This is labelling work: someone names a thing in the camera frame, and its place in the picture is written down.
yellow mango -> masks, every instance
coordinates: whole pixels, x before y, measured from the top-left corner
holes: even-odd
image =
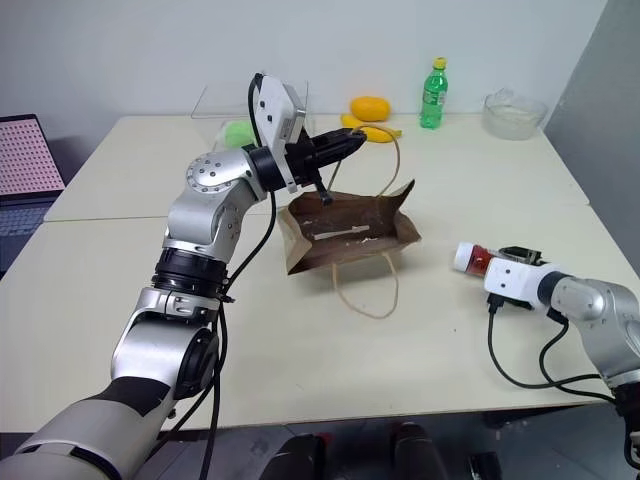
[[[389,118],[391,105],[380,97],[358,97],[351,100],[351,113],[363,122],[384,122]]]
[[[342,122],[343,127],[347,128],[357,128],[365,122],[361,122],[353,115],[349,115],[348,113],[344,113],[340,116],[340,121]],[[385,128],[391,130],[393,132],[393,136],[398,138],[402,135],[402,130],[393,130],[387,127],[386,125],[381,125]],[[367,141],[376,142],[376,143],[388,143],[391,142],[391,135],[387,132],[383,132],[382,130],[378,130],[373,127],[363,127],[362,131],[367,135]]]

clear acrylic box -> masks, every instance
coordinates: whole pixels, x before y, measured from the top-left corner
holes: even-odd
[[[207,85],[196,102],[191,118],[195,120],[198,133],[211,151],[226,150],[224,133],[231,122],[249,122],[248,90],[251,79],[246,81],[215,82]],[[291,85],[307,111],[304,127],[309,134],[315,134],[315,122],[309,109],[309,82],[307,80],[287,81]]]

rope handle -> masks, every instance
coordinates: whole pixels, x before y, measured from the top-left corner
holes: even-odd
[[[340,297],[340,300],[342,300],[342,303],[344,303],[350,310],[352,310],[352,311],[354,311],[356,313],[359,313],[361,315],[364,315],[365,317],[373,318],[374,320],[383,320],[383,319],[389,317],[396,310],[396,307],[398,306],[398,291],[400,289],[400,281],[398,280],[398,272],[396,271],[396,267],[393,265],[393,261],[391,260],[391,257],[389,256],[389,254],[387,252],[383,252],[380,255],[383,256],[384,259],[387,261],[387,264],[389,265],[389,269],[391,270],[391,273],[393,274],[393,280],[395,281],[395,289],[394,289],[394,293],[393,293],[393,305],[391,306],[391,309],[389,309],[388,312],[383,313],[382,315],[376,315],[374,313],[366,312],[366,311],[362,310],[361,308],[356,307],[353,303],[351,303],[347,299],[347,297],[345,297],[344,293],[342,292],[342,288],[340,287],[340,284],[338,282],[338,280],[339,280],[339,278],[338,278],[338,264],[337,263],[332,263],[331,264],[331,273],[332,273],[332,277],[333,277],[333,288],[335,289],[336,293]]]
[[[351,133],[357,132],[358,130],[362,130],[363,128],[374,128],[376,130],[380,130],[381,132],[385,132],[389,134],[391,140],[393,140],[393,145],[396,147],[396,169],[393,172],[393,176],[391,180],[384,186],[382,191],[376,195],[376,197],[381,197],[384,193],[389,189],[389,187],[396,181],[396,177],[398,176],[398,172],[400,171],[400,145],[398,144],[398,140],[396,139],[393,130],[387,127],[383,127],[381,125],[372,125],[370,123],[363,123],[362,125],[358,125],[356,128],[351,130]],[[331,174],[331,179],[329,180],[329,184],[327,185],[327,190],[331,190],[331,186],[333,185],[333,181],[336,179],[336,175],[338,174],[338,170],[340,169],[340,165],[342,165],[342,160],[340,160],[336,164],[336,168],[333,170]]]

clear plastic bowl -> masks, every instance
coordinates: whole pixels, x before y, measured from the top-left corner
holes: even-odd
[[[491,134],[506,140],[530,138],[547,114],[547,106],[503,88],[484,99],[482,124]]]

robotic arm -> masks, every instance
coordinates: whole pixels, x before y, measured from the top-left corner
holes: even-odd
[[[318,169],[355,152],[365,134],[340,129],[310,138],[295,91],[269,76],[254,82],[265,146],[207,153],[189,165],[152,286],[142,289],[113,354],[111,384],[70,405],[0,462],[0,478],[132,478],[176,402],[197,395],[213,375],[226,267],[246,211],[267,192],[309,183],[331,202]]]
[[[548,308],[578,328],[582,345],[602,380],[611,389],[627,427],[625,456],[640,452],[640,308],[627,288],[562,273],[557,265],[527,265],[493,258],[485,290]]]

